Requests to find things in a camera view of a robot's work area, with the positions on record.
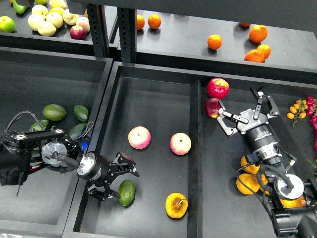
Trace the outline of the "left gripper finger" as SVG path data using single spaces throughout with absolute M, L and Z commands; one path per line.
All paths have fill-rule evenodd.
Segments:
M 90 187 L 87 188 L 88 194 L 100 201 L 105 201 L 107 198 L 118 198 L 120 199 L 121 196 L 119 192 L 114 191 L 110 188 L 110 183 L 105 180 L 103 186 L 97 187 L 95 184 L 92 184 Z
M 114 169 L 112 171 L 113 176 L 119 176 L 126 173 L 131 173 L 132 175 L 139 177 L 139 173 L 136 171 L 136 163 L 132 157 L 118 152 L 114 161 L 112 162 Z

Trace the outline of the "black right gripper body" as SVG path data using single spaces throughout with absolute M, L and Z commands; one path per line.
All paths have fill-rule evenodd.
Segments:
M 238 122 L 237 130 L 247 144 L 250 154 L 246 156 L 251 164 L 265 164 L 277 166 L 282 162 L 282 156 L 278 153 L 279 139 L 268 121 L 267 115 L 259 113 L 255 119 L 255 109 L 248 109 L 240 113 L 247 123 Z

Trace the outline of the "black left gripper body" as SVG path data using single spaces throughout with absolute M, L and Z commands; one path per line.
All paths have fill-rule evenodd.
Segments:
M 83 155 L 77 168 L 79 178 L 90 181 L 97 187 L 112 184 L 114 178 L 111 173 L 113 172 L 115 172 L 115 164 L 94 152 Z

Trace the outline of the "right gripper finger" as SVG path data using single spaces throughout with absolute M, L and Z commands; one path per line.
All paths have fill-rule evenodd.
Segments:
M 269 111 L 266 114 L 267 118 L 276 118 L 280 115 L 279 109 L 275 103 L 275 100 L 271 95 L 268 94 L 265 88 L 261 88 L 259 90 L 256 87 L 251 86 L 250 91 L 252 92 L 255 99 L 257 99 L 257 105 L 254 111 L 253 119 L 259 119 L 260 112 L 263 103 L 267 103 Z
M 222 100 L 218 100 L 218 104 L 220 106 L 220 109 L 218 110 L 219 116 L 217 117 L 217 122 L 227 137 L 231 137 L 232 135 L 234 135 L 238 132 L 237 125 L 239 122 L 241 122 L 242 124 L 249 123 L 248 119 L 246 119 L 242 116 L 227 112 Z M 236 126 L 235 127 L 228 127 L 224 120 L 229 120 L 229 121 L 235 123 Z

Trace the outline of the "green avocado near arm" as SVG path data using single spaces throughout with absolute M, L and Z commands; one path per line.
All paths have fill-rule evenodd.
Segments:
M 87 123 L 78 124 L 78 125 L 74 126 L 74 127 L 70 130 L 68 136 L 69 136 L 71 139 L 75 139 L 75 140 L 76 140 L 76 139 L 78 139 L 78 138 L 84 133 L 86 127 L 87 127 Z

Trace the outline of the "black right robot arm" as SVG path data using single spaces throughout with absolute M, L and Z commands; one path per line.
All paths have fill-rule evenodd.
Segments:
M 257 100 L 253 109 L 238 115 L 229 113 L 219 101 L 217 121 L 231 137 L 239 133 L 250 153 L 245 169 L 259 167 L 256 179 L 263 189 L 259 198 L 279 238 L 315 238 L 317 236 L 317 183 L 312 178 L 300 178 L 293 169 L 297 158 L 282 149 L 269 119 L 279 116 L 273 99 L 264 89 L 252 87 Z

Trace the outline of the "yellow pear under arm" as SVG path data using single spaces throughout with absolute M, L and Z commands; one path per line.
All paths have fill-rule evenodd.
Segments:
M 241 167 L 247 165 L 247 163 L 248 163 L 248 162 L 247 162 L 247 160 L 246 160 L 246 157 L 243 156 L 243 157 L 241 158 L 241 160 L 240 160 L 240 165 L 241 165 Z M 246 167 L 246 168 L 244 169 L 244 171 L 247 172 L 247 173 L 256 175 L 257 172 L 259 171 L 259 169 L 260 169 L 259 166 L 256 166 L 256 165 L 253 164 L 253 165 L 249 165 L 248 167 Z

